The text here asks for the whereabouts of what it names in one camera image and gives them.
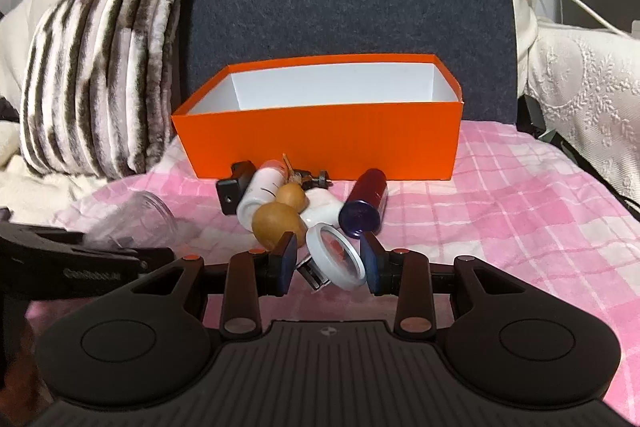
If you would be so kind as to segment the person left hand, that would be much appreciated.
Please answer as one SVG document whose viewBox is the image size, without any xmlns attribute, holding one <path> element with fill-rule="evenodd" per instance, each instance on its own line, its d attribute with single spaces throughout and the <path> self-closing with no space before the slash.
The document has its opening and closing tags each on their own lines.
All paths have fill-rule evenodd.
<svg viewBox="0 0 640 427">
<path fill-rule="evenodd" d="M 34 331 L 26 319 L 29 303 L 1 301 L 1 412 L 18 416 L 38 395 L 38 373 L 32 346 Z"/>
</svg>

